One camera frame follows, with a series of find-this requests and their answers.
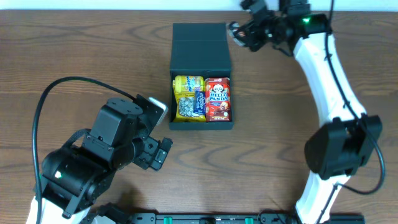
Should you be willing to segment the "yellow snack bag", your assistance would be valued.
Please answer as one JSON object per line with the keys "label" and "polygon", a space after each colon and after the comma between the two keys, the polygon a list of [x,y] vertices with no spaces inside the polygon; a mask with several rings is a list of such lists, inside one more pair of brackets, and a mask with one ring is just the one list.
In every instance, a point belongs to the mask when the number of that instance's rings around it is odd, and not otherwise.
{"label": "yellow snack bag", "polygon": [[184,122],[205,122],[206,118],[203,112],[195,113],[197,105],[197,93],[204,93],[203,90],[181,91],[174,90],[174,96],[177,102],[177,110],[174,118],[175,123]]}

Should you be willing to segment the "blue eclipse mint tin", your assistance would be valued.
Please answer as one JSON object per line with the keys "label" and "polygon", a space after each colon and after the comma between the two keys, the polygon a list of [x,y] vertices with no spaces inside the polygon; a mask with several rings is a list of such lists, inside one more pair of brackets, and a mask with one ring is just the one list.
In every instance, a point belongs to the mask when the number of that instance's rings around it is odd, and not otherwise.
{"label": "blue eclipse mint tin", "polygon": [[195,92],[193,112],[199,115],[206,115],[206,95],[204,91]]}

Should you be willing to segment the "black gift box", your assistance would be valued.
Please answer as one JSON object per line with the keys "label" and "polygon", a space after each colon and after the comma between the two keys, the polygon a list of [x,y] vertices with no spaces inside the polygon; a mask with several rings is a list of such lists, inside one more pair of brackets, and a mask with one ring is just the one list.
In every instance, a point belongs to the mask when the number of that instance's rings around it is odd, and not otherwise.
{"label": "black gift box", "polygon": [[174,23],[170,58],[170,130],[230,130],[231,121],[174,122],[177,105],[172,81],[177,75],[206,78],[229,78],[233,86],[232,62],[229,54],[226,23]]}

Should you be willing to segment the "yellow candy jar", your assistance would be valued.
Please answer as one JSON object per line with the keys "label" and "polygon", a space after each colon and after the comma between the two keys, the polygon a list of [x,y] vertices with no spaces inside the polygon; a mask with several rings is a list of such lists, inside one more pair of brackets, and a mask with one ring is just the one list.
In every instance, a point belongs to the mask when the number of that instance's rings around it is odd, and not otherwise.
{"label": "yellow candy jar", "polygon": [[172,82],[172,87],[177,93],[203,91],[205,81],[201,76],[177,75]]}

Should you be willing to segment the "red hello panda box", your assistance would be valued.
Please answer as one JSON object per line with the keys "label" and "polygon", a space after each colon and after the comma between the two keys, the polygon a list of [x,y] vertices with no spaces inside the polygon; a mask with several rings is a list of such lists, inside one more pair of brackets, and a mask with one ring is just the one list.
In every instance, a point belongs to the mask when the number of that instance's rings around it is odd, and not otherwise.
{"label": "red hello panda box", "polygon": [[206,121],[231,121],[231,88],[229,78],[205,80]]}

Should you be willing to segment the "black chocolate bar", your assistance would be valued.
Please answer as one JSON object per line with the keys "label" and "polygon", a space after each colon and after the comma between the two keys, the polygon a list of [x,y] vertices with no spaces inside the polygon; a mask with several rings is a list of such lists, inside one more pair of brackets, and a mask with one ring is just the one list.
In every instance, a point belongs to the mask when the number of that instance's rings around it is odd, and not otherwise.
{"label": "black chocolate bar", "polygon": [[239,24],[236,21],[229,23],[228,33],[239,46],[247,47],[246,34],[243,31],[239,31]]}

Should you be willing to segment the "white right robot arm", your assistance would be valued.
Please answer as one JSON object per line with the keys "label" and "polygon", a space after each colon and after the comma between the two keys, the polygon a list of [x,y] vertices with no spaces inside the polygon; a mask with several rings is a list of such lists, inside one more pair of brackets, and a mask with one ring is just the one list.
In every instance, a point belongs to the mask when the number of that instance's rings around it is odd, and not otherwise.
{"label": "white right robot arm", "polygon": [[241,46],[255,52],[265,44],[293,57],[301,66],[315,101],[319,129],[305,143],[310,170],[302,196],[295,204],[294,222],[327,223],[341,189],[365,166],[372,153],[379,159],[380,189],[386,166],[377,140],[382,131],[379,116],[367,114],[354,94],[335,47],[332,14],[313,13],[307,1],[281,1],[277,11],[264,1],[245,0],[251,14],[242,25],[231,24],[229,33]]}

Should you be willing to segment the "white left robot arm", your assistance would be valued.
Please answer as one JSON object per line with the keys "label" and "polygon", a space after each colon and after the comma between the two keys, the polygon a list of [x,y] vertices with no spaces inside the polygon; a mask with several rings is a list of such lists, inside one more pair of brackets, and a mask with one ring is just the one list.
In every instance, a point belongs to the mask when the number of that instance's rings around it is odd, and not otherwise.
{"label": "white left robot arm", "polygon": [[150,136],[168,107],[155,98],[110,98],[93,127],[76,131],[42,163],[28,223],[91,223],[88,212],[129,164],[160,170],[172,140]]}

